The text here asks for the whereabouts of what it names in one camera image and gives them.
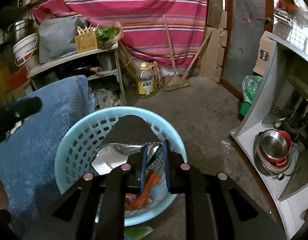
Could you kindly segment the black silver foil bag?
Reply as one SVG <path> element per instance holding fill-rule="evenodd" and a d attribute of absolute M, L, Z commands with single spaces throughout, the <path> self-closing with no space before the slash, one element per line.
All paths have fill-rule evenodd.
<path fill-rule="evenodd" d="M 162 144 L 144 119 L 125 115 L 118 119 L 97 147 L 91 166 L 99 175 L 108 174 L 127 163 L 130 155 L 142 150 L 146 150 L 146 162 L 149 163 Z"/>

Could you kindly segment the orange trash wrapper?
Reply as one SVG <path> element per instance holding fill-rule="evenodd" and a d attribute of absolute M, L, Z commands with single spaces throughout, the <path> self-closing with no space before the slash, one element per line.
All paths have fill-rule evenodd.
<path fill-rule="evenodd" d="M 150 191 L 160 182 L 161 178 L 154 170 L 146 171 L 145 186 L 140 194 L 125 194 L 125 210 L 132 211 L 142 208 L 145 204 L 151 202 Z"/>

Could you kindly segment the white kitchen cabinet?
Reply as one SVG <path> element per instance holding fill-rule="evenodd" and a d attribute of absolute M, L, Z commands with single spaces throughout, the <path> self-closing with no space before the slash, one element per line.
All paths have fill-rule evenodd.
<path fill-rule="evenodd" d="M 261 84 L 231 136 L 264 181 L 287 238 L 298 239 L 308 230 L 308 55 L 265 32 L 257 66 L 263 68 Z M 261 154 L 258 138 L 265 131 L 289 135 L 286 157 Z"/>

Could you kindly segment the light blue plastic basket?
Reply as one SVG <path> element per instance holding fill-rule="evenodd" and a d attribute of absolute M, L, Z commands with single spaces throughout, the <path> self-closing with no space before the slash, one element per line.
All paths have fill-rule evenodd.
<path fill-rule="evenodd" d="M 61 193 L 65 193 L 85 173 L 95 173 L 91 163 L 97 147 L 119 118 L 125 115 L 136 115 L 145 120 L 161 141 L 167 139 L 171 150 L 181 154 L 184 161 L 188 160 L 178 132 L 160 115 L 131 106 L 105 108 L 79 120 L 61 140 L 55 157 L 55 178 Z M 126 211 L 125 226 L 141 224 L 157 217 L 177 197 L 168 192 L 162 156 L 150 165 L 150 169 L 156 171 L 161 179 L 150 191 L 152 201 L 138 210 Z"/>

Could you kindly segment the stacked steel and red bowls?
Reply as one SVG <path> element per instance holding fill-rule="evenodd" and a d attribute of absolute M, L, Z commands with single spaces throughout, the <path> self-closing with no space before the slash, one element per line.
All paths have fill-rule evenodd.
<path fill-rule="evenodd" d="M 257 170 L 268 177 L 284 177 L 292 163 L 292 142 L 285 131 L 268 129 L 255 138 L 253 158 Z"/>

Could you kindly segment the blue quilted table cover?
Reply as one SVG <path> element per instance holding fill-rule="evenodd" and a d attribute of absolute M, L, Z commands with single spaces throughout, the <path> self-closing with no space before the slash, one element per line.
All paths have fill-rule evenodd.
<path fill-rule="evenodd" d="M 0 179 L 8 195 L 10 228 L 17 237 L 60 197 L 54 172 L 57 148 L 67 131 L 93 109 L 83 75 L 51 83 L 29 96 L 42 100 L 41 110 L 0 143 Z"/>

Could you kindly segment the cooking oil bottle on floor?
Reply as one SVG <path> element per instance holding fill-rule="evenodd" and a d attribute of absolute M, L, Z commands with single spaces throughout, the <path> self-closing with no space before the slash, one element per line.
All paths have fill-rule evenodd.
<path fill-rule="evenodd" d="M 138 93 L 147 96 L 154 92 L 154 77 L 152 67 L 147 62 L 142 62 L 138 72 Z"/>

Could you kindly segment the green plastic bag bin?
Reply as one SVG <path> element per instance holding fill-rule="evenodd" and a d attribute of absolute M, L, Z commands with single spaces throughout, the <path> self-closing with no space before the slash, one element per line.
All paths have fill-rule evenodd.
<path fill-rule="evenodd" d="M 259 86 L 261 85 L 262 76 L 246 76 L 242 81 L 243 101 L 240 107 L 240 114 L 245 116 L 252 104 L 253 98 L 256 96 Z"/>

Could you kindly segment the straw broom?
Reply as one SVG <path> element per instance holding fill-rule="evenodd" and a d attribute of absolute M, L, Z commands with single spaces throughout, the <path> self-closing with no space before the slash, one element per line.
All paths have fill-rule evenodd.
<path fill-rule="evenodd" d="M 170 53 L 172 69 L 173 69 L 173 72 L 174 72 L 174 75 L 173 75 L 171 81 L 164 88 L 165 92 L 169 92 L 169 91 L 173 91 L 173 90 L 189 87 L 190 84 L 187 81 L 182 80 L 179 77 L 179 75 L 177 74 L 177 69 L 176 69 L 176 64 L 175 64 L 175 57 L 174 57 L 174 50 L 173 50 L 171 36 L 170 36 L 170 31 L 169 31 L 169 27 L 168 27 L 168 23 L 167 23 L 167 19 L 166 19 L 165 15 L 163 15 L 163 22 L 164 22 L 165 31 L 166 31 L 166 37 L 167 37 L 167 40 L 168 40 L 168 46 L 169 46 L 169 53 Z"/>

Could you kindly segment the grey side table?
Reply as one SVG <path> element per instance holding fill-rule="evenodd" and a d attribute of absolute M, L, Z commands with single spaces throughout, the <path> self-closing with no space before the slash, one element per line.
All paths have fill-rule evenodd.
<path fill-rule="evenodd" d="M 70 56 L 39 64 L 27 72 L 27 78 L 55 72 L 59 78 L 74 75 L 84 75 L 88 81 L 100 79 L 106 76 L 115 76 L 120 86 L 121 104 L 126 106 L 123 76 L 118 56 L 119 43 L 116 42 L 108 48 L 93 49 L 84 53 L 75 53 Z"/>

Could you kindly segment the red plastic basket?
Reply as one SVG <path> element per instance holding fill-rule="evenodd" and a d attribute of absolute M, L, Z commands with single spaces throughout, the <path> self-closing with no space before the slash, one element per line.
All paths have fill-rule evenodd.
<path fill-rule="evenodd" d="M 14 74 L 8 78 L 8 85 L 12 89 L 17 89 L 27 82 L 27 68 L 26 66 L 20 67 Z"/>

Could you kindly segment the yellow chopstick holder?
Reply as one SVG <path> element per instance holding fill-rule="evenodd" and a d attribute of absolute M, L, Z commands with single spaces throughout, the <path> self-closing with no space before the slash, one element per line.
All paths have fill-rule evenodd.
<path fill-rule="evenodd" d="M 89 28 L 85 27 L 85 29 L 77 26 L 76 30 L 78 35 L 75 36 L 75 45 L 78 53 L 98 49 L 97 35 L 92 25 Z"/>

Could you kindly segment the green leafy vegetables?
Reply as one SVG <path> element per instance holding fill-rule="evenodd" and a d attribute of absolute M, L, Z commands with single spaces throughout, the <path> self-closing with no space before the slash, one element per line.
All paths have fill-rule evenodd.
<path fill-rule="evenodd" d="M 120 41 L 123 36 L 123 28 L 119 22 L 108 25 L 98 25 L 96 28 L 97 43 L 99 48 L 108 48 Z"/>

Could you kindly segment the white plastic bucket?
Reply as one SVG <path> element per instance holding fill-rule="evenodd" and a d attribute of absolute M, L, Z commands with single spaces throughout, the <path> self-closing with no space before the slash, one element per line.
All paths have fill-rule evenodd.
<path fill-rule="evenodd" d="M 26 66 L 28 70 L 39 65 L 39 38 L 31 34 L 13 46 L 14 62 L 17 67 Z"/>

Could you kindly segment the cardboard box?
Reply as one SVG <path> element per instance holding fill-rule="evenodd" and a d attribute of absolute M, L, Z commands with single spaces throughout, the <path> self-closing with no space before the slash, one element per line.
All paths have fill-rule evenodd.
<path fill-rule="evenodd" d="M 264 75 L 265 67 L 270 57 L 272 39 L 268 37 L 268 34 L 271 34 L 271 33 L 268 31 L 265 31 L 260 39 L 256 65 L 253 68 L 253 72 L 260 76 Z"/>

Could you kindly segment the stainless steel pot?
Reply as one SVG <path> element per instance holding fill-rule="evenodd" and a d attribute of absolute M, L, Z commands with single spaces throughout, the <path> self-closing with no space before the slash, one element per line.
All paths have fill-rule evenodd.
<path fill-rule="evenodd" d="M 10 26 L 10 38 L 16 44 L 23 38 L 34 33 L 33 20 L 23 19 Z"/>

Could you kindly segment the red striped curtain cloth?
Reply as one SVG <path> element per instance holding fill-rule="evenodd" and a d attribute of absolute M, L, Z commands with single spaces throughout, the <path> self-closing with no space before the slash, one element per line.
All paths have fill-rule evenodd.
<path fill-rule="evenodd" d="M 120 23 L 129 53 L 185 68 L 203 41 L 207 0 L 47 0 L 32 12 L 38 22 L 77 15 L 95 27 Z"/>

